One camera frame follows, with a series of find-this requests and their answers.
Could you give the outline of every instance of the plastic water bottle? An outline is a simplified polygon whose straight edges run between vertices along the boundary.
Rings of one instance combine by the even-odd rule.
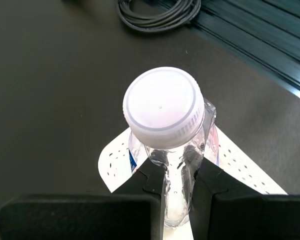
[[[189,220],[195,179],[205,152],[218,164],[216,108],[203,98],[195,79],[174,67],[159,67],[137,77],[123,99],[131,128],[131,171],[147,157],[165,169],[164,224]]]

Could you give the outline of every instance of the dark table surface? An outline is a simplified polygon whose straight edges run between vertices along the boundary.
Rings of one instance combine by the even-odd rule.
[[[115,3],[0,0],[0,206],[24,194],[107,194],[96,163],[127,127],[125,90],[161,66],[193,75],[220,129],[300,194],[300,99],[185,27],[132,34]]]

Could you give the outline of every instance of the coiled cable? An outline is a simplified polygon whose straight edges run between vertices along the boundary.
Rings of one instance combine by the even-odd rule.
[[[133,0],[118,0],[120,19],[131,29],[143,33],[160,33],[189,23],[200,11],[201,0],[177,0],[168,11],[145,16],[131,10]]]

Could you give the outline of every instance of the white bottle cap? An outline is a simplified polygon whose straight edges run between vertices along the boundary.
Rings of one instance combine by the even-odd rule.
[[[195,79],[174,67],[158,67],[137,77],[123,99],[123,114],[132,133],[153,149],[188,142],[201,126],[204,98]]]

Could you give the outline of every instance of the water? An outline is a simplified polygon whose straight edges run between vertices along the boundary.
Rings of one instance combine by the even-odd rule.
[[[171,149],[154,149],[143,145],[131,133],[129,151],[136,168],[146,160],[141,158],[142,148],[149,159],[165,169],[165,215],[164,224],[176,228],[189,220],[189,208],[196,176],[202,159],[207,153],[209,160],[218,164],[219,140],[215,126],[216,108],[204,100],[204,118],[191,139]]]

